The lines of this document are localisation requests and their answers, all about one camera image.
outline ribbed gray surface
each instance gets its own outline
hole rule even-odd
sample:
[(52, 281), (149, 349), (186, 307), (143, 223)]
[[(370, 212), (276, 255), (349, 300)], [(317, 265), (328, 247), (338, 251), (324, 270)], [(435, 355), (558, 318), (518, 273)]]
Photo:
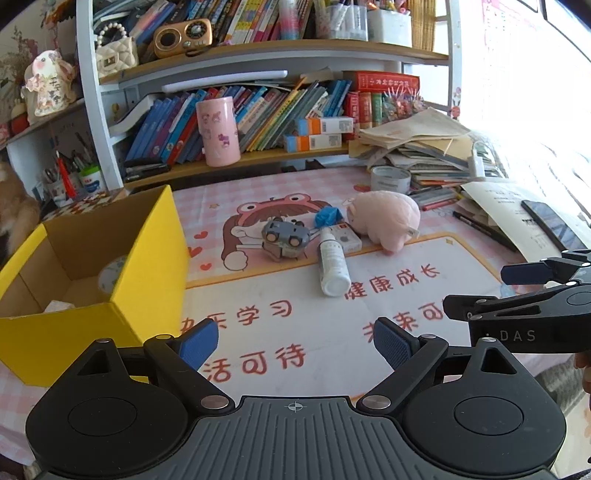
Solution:
[[(297, 406), (294, 411), (289, 405)], [(344, 398), (246, 398), (197, 423), (171, 458), (129, 480), (452, 480), (403, 441), (394, 424)], [(554, 477), (541, 472), (531, 480)], [(57, 480), (50, 473), (40, 480)]]

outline clear plastic pen holder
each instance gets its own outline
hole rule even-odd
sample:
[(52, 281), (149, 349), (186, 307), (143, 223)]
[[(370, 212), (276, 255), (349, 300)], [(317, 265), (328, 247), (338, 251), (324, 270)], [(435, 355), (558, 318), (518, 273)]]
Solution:
[(314, 0), (316, 10), (316, 36), (342, 40), (368, 40), (368, 16), (365, 2), (359, 5), (326, 6), (323, 0)]

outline gold retro radio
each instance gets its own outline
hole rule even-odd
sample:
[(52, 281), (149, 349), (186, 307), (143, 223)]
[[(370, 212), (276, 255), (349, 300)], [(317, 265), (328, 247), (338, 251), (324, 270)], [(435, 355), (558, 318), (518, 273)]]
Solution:
[(212, 25), (207, 18), (160, 27), (154, 33), (154, 53), (159, 59), (202, 50), (212, 44)]

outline white quilted handbag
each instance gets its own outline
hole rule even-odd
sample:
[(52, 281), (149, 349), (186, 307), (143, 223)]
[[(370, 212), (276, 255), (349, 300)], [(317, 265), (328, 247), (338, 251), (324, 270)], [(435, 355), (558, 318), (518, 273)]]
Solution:
[[(111, 28), (121, 32), (119, 40), (103, 45), (103, 37)], [(138, 49), (133, 38), (127, 36), (120, 23), (110, 23), (100, 31), (96, 44), (96, 70), (99, 78), (139, 65)]]

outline cat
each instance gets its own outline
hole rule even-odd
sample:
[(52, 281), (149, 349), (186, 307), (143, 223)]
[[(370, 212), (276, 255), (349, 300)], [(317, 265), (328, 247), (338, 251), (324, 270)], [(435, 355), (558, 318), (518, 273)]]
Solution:
[(6, 239), (6, 258), (14, 255), (39, 224), (40, 213), (39, 204), (10, 163), (0, 161), (0, 235)]

